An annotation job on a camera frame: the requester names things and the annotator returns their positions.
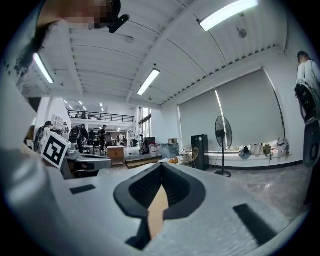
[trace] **black fan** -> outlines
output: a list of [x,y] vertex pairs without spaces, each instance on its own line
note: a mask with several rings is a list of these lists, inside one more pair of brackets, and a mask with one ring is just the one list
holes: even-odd
[[215,136],[220,147],[222,148],[222,170],[218,170],[215,174],[231,177],[231,173],[225,171],[225,150],[228,150],[232,144],[232,130],[229,121],[223,116],[219,116],[215,121]]

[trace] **floor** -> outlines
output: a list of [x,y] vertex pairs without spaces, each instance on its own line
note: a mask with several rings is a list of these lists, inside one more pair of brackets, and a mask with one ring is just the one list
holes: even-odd
[[[126,166],[115,167],[110,170],[117,172],[128,170],[128,168]],[[212,175],[215,175],[215,171],[212,167],[207,170]],[[312,170],[306,168],[303,164],[272,170],[229,170],[229,172],[231,172],[230,179],[278,209],[290,222],[309,209],[303,205],[303,202],[307,194]],[[157,197],[162,198],[164,196],[164,190],[159,191]],[[166,207],[167,205],[164,205],[160,208],[165,210]]]

